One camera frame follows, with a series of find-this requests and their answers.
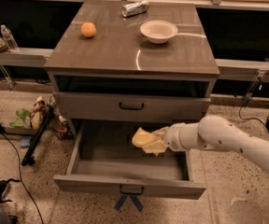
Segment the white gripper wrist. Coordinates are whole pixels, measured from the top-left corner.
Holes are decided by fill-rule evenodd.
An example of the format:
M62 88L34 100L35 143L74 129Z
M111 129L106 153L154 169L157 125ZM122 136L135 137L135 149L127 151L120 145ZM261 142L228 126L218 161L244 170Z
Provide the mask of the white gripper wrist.
M142 138L142 149L155 156L164 153L167 148L172 151L185 151L200 149L203 145L204 142L199 136L197 123L177 123L153 131L152 134L144 135Z

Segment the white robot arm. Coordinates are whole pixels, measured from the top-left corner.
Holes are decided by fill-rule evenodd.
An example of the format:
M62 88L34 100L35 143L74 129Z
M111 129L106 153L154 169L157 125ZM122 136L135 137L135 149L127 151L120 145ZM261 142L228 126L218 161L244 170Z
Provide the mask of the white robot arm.
M147 153L158 154L168 148L175 152L187 149L230 150L269 174L269 141L241 131L219 116L205 116L198 123L177 123L152 133L139 128L135 136L133 144Z

